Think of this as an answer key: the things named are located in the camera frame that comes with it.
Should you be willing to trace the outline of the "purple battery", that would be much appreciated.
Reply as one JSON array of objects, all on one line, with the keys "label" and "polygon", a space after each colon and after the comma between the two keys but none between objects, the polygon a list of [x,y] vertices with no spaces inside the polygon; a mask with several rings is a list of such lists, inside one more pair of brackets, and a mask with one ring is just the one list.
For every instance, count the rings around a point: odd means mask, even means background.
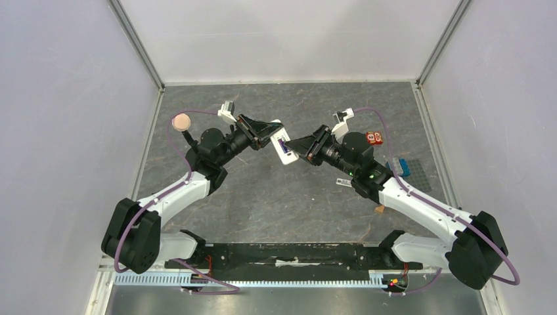
[{"label": "purple battery", "polygon": [[290,149],[285,145],[284,138],[279,138],[278,143],[280,144],[280,147],[285,154],[290,153]]}]

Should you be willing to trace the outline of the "white remote control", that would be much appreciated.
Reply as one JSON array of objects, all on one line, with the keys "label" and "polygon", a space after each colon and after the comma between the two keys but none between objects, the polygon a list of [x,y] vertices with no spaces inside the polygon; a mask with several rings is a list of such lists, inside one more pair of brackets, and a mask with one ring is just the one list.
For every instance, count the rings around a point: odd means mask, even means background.
[{"label": "white remote control", "polygon": [[273,147],[275,148],[275,151],[277,152],[283,165],[289,165],[299,159],[299,155],[297,155],[297,153],[286,147],[285,143],[287,141],[290,141],[290,137],[284,127],[271,136]]}]

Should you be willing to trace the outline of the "white remote battery cover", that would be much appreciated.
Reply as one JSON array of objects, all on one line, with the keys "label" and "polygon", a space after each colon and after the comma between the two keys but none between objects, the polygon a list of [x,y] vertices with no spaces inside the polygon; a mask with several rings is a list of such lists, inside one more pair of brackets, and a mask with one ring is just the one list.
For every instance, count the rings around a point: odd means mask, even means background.
[{"label": "white remote battery cover", "polygon": [[337,178],[336,184],[340,186],[351,187],[351,181],[348,179]]}]

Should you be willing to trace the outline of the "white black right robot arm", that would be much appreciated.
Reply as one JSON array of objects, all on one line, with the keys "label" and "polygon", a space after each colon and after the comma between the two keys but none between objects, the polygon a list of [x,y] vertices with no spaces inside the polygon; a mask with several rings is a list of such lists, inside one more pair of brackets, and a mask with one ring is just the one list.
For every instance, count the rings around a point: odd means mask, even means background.
[{"label": "white black right robot arm", "polygon": [[448,269],[464,285],[482,289],[508,256],[499,225],[485,211],[477,215],[452,208],[396,177],[377,162],[367,136],[348,132],[342,140],[321,125],[311,135],[281,141],[283,147],[313,166],[327,163],[350,176],[363,198],[396,210],[434,234],[414,236],[392,232],[379,250],[381,263],[395,268],[402,262]]}]

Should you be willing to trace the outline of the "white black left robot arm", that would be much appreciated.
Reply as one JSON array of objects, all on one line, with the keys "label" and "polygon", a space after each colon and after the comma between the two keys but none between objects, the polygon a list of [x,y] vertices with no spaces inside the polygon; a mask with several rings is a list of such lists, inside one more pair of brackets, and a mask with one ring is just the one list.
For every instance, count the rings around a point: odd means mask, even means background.
[{"label": "white black left robot arm", "polygon": [[284,127],[277,119],[264,122],[240,114],[232,119],[229,134],[210,128],[200,140],[194,140],[188,132],[191,119],[187,114],[177,114],[169,124],[190,145],[183,156],[187,172],[147,198],[124,198],[117,203],[101,243],[103,253],[113,258],[116,272],[142,274],[154,263],[172,259],[181,259],[191,268],[202,266],[206,250],[193,234],[163,233],[162,227],[191,204],[218,190],[228,175],[228,162],[247,148],[264,148]]}]

